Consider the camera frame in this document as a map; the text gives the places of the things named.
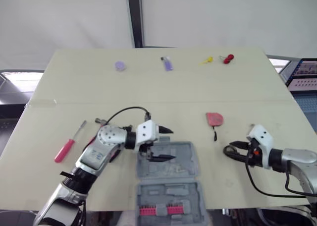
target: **red object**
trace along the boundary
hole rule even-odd
[[[184,213],[183,206],[169,206],[167,207],[167,214],[169,215],[180,215]]]
[[[229,60],[228,58],[225,58],[225,59],[223,60],[223,63],[224,63],[224,64],[228,64],[230,61],[231,61],[231,60]]]
[[[139,213],[140,213],[140,216],[157,215],[157,210],[155,207],[140,208]],[[180,215],[183,213],[184,213],[183,206],[168,206],[167,207],[167,214],[169,214],[169,215]]]
[[[69,150],[71,149],[71,146],[75,143],[75,140],[69,139],[68,142],[60,149],[56,157],[54,158],[54,161],[56,163],[60,163],[63,161]]]
[[[229,54],[229,55],[227,56],[227,59],[229,59],[230,61],[233,60],[233,59],[234,59],[234,55],[233,55],[233,54]]]
[[[142,208],[140,209],[141,216],[157,215],[156,208]]]
[[[206,116],[211,127],[223,124],[223,116],[219,113],[206,113]]]

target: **gray tool case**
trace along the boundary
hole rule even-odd
[[[170,142],[161,137],[151,147],[154,156],[168,154],[175,159],[163,163],[149,162],[138,154],[136,226],[207,226],[198,159],[191,142]]]

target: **tabletop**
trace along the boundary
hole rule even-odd
[[[218,58],[234,54],[225,65]],[[160,57],[169,56],[173,71]],[[209,56],[214,61],[201,65]],[[123,61],[126,69],[115,71]],[[83,147],[97,132],[96,117],[107,119],[128,106],[143,106],[152,119],[174,131],[171,141],[195,145],[208,209],[306,204],[306,199],[271,198],[249,182],[244,164],[223,153],[230,141],[246,140],[253,123],[274,137],[275,148],[314,150],[317,137],[278,74],[257,48],[60,50],[53,56],[32,99],[0,157],[0,209],[39,210],[71,171]],[[206,112],[223,115],[217,142]],[[113,119],[118,126],[143,121],[139,110]],[[60,164],[54,157],[82,121],[87,124]],[[108,164],[87,199],[88,210],[132,210],[136,155],[125,150]],[[256,168],[257,186],[285,193],[285,176]],[[301,190],[298,181],[291,187]]]

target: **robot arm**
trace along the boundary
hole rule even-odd
[[[137,149],[150,145],[159,137],[161,126],[148,120],[137,127],[136,132],[127,131],[112,125],[101,127],[94,141],[86,147],[71,173],[62,172],[66,179],[61,182],[43,209],[39,211],[34,226],[77,226],[85,220],[85,202],[88,192],[107,163],[118,150]],[[174,156],[155,157],[147,155],[149,161],[161,162],[173,159]]]
[[[247,165],[259,166],[265,169],[286,173],[286,190],[298,195],[278,196],[265,194],[275,197],[306,197],[311,205],[312,215],[316,217],[317,153],[309,150],[274,149],[272,136],[259,124],[253,126],[252,130],[247,135],[247,139],[249,142],[235,141],[230,143],[224,148],[223,152],[234,160],[244,162],[246,168]],[[239,154],[237,148],[248,150],[247,155]],[[293,175],[299,180],[303,192],[294,191],[288,188],[289,175]]]

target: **white curtain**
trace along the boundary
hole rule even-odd
[[[61,48],[132,48],[128,0],[0,0],[0,69],[44,70]]]
[[[142,0],[145,44],[317,57],[317,0]]]

